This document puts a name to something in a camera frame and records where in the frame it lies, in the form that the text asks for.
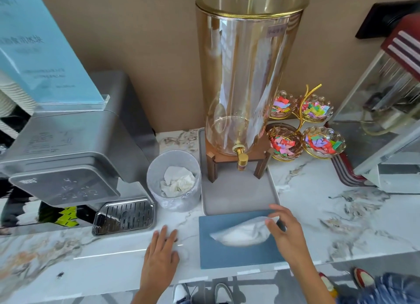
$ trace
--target dispenser tap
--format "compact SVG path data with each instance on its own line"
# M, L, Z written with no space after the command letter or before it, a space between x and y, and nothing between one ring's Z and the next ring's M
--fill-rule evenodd
M248 155L244 153L245 146L238 144L238 145L235 145L232 149L234 152L236 152L236 155L238 156L238 163L236 167L238 168L239 171L244 171L248 163Z

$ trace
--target tiled floor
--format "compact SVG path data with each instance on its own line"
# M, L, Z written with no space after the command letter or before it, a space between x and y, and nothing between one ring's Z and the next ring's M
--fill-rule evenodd
M372 259L360 259L334 264L318 265L317 269L327 275L343 294L354 294L356 286L349 275L352 267L358 266L372 275L384 272L398 272L420 276L420 252L397 254ZM213 281L189 283L194 304L214 304L214 286L226 283L234 295L234 304L305 304L302 291L290 270L241 275ZM43 304L129 304L134 291L80 297ZM172 303L172 287L160 297L158 304Z

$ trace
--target blue sign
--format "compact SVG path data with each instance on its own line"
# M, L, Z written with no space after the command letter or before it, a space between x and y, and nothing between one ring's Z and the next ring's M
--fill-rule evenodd
M104 103L42 0L0 0L0 70L39 105Z

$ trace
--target wooden stand leg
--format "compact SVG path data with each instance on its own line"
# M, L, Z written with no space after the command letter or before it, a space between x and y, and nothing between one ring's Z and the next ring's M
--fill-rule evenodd
M263 173L267 167L268 162L271 159L271 156L274 154L274 148L270 148L264 152L265 158L260 160L255 168L254 176L258 179L261 179Z
M213 153L206 153L207 158L207 176L213 183L217 179L217 164L215 162L216 155Z

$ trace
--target finger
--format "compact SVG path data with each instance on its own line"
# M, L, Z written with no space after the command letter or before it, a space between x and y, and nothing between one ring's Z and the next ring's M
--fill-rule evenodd
M158 242L158 237L159 237L159 231L156 230L153 233L152 242L150 242L150 252L149 252L149 254L153 254L155 252L156 243Z
M277 216L280 217L280 220L285 224L286 227L287 225L290 225L293 222L297 221L294 216L288 214L286 211L278 211L278 212L274 212L268 215L269 218L273 218Z
M147 259L149 259L149 255L150 255L150 244L146 249L146 253L144 254L144 263L146 263Z
M160 231L159 238L157 238L156 242L156 249L155 252L160 252L163 249L163 246L165 245L165 239L166 239L166 232L168 231L168 226L163 226L162 230Z
M280 238L285 234L272 219L265 219L265 225L275 239Z
M278 210L278 211L284 211L284 212L288 213L289 215L293 215L291 213L290 209L287 209L286 207L283 207L281 205L269 204L268 206L270 207L270 209Z
M166 239L165 245L163 246L163 251L166 252L167 254L170 254L172 251L172 247L175 242L177 233L178 233L178 230L175 229L174 231L171 232L171 235L169 236L169 238Z
M179 254L176 251L172 251L171 264L174 265L175 267L177 267L178 263L179 263Z

